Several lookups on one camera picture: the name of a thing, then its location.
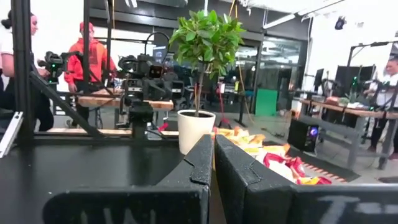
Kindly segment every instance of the green panel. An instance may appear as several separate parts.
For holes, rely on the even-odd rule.
[[[257,90],[256,116],[275,116],[278,91]]]

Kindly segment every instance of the wooden table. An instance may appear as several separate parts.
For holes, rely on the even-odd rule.
[[[113,130],[113,129],[99,129],[103,134],[126,136],[131,135],[131,130]],[[50,133],[70,133],[70,134],[85,134],[86,131],[82,128],[52,128],[47,132]],[[162,131],[165,136],[178,136],[178,131]]]
[[[358,109],[351,109],[351,108],[344,108],[342,106],[330,105],[326,103],[321,103],[317,101],[310,101],[310,100],[300,100],[301,103],[305,105],[311,104],[312,106],[320,106],[324,109],[339,111],[348,114],[353,114],[356,116],[366,117],[366,118],[382,118],[384,112],[382,111],[368,111],[368,110],[358,110]],[[398,113],[387,112],[386,119],[398,119]]]
[[[329,109],[333,111],[344,112],[344,114],[353,114],[358,118],[356,120],[355,128],[347,127],[341,124],[330,123],[322,120],[320,117],[313,117],[311,114],[307,114],[306,106],[302,106],[302,110],[298,117],[304,123],[317,124],[322,131],[319,132],[319,137],[326,141],[331,141],[335,144],[342,146],[342,148],[346,148],[349,150],[349,156],[347,161],[347,166],[349,169],[352,169],[355,165],[356,158],[358,156],[361,157],[378,157],[379,158],[379,169],[385,169],[387,164],[387,158],[390,154],[390,150],[392,147],[393,138],[395,136],[395,132],[397,129],[396,120],[398,119],[398,113],[395,112],[387,112],[384,114],[382,111],[368,111],[368,110],[356,110],[351,108],[344,108],[342,106],[330,105],[326,103],[321,103],[318,101],[310,101],[310,100],[300,100],[301,103],[305,105],[319,106],[324,109]],[[382,144],[381,153],[376,152],[368,152],[368,151],[360,151],[360,144],[362,140],[362,136],[364,134],[364,125],[366,123],[366,118],[383,118],[384,115],[386,119],[389,120],[389,126],[387,129],[385,140]],[[347,137],[350,143],[335,138],[333,136],[329,136],[326,134],[326,131],[331,131],[333,133],[340,134],[342,136]]]
[[[120,96],[122,93],[122,90],[114,90],[112,88],[109,88],[111,92],[113,92],[115,95]],[[93,94],[96,95],[108,95],[109,93],[106,90],[100,90],[96,91]],[[154,109],[158,110],[172,110],[174,107],[173,102],[170,101],[150,101],[146,100],[145,102],[148,102]],[[109,98],[109,97],[94,97],[94,96],[81,96],[79,97],[79,104],[82,106],[107,106],[107,107],[112,107],[112,108],[119,108],[120,105],[120,98]]]
[[[118,89],[113,89],[113,88],[108,88],[111,92],[113,92],[116,96],[120,96],[120,94],[123,92],[122,90]],[[108,95],[109,93],[106,90],[100,90],[93,92],[95,95]],[[117,129],[118,127],[116,124],[119,123],[119,107],[120,107],[120,97],[117,98],[109,98],[109,97],[97,97],[97,96],[81,96],[78,98],[79,104],[85,107],[108,107],[108,108],[114,108],[115,109],[115,114],[114,114],[114,128]],[[158,126],[163,125],[163,117],[165,111],[170,111],[174,108],[173,102],[170,101],[150,101],[150,100],[145,100],[145,102],[148,102],[153,109],[155,110],[155,124]],[[96,118],[98,116],[97,110],[93,110],[92,115],[90,115],[89,118],[89,123],[92,123],[96,126]]]

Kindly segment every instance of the white flower pot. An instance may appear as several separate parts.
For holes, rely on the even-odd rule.
[[[199,111],[199,117],[195,117],[195,110],[178,111],[180,152],[187,155],[204,134],[210,134],[215,120],[216,115],[207,111]]]

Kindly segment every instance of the red cap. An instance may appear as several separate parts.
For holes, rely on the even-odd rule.
[[[93,31],[94,30],[94,26],[93,26],[93,24],[92,23],[88,23],[88,27],[89,27],[89,29],[90,29],[90,31]],[[80,23],[80,32],[83,30],[85,28],[85,23],[84,22],[81,22]]]

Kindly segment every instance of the computer tower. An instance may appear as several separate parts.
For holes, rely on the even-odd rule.
[[[287,142],[300,151],[315,152],[318,133],[318,125],[306,124],[292,118]]]

